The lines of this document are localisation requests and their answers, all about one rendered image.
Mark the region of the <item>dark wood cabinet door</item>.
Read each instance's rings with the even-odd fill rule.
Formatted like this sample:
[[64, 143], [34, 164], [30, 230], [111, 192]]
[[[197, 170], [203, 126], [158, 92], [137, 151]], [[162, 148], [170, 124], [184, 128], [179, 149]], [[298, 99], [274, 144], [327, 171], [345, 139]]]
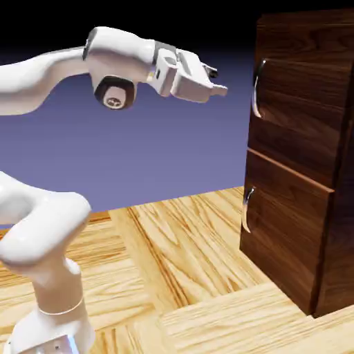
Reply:
[[353, 65], [266, 59], [249, 148], [334, 188]]
[[245, 193], [255, 187], [241, 251], [307, 315], [313, 311], [328, 204], [334, 191], [248, 150]]

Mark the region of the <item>dark wood cabinet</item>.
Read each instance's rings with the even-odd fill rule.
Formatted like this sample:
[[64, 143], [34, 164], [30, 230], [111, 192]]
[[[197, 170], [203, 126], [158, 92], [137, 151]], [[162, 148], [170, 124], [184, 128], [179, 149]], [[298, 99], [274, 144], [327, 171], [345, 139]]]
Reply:
[[308, 315], [354, 304], [354, 6], [257, 22], [240, 249]]

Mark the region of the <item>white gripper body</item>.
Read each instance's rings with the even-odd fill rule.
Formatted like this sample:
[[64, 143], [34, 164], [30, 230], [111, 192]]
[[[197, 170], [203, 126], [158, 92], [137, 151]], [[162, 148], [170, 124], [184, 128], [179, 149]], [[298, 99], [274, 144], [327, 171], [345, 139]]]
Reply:
[[208, 101], [213, 93], [213, 84], [198, 55], [178, 49], [176, 58], [177, 72], [171, 94], [190, 102], [205, 103]]

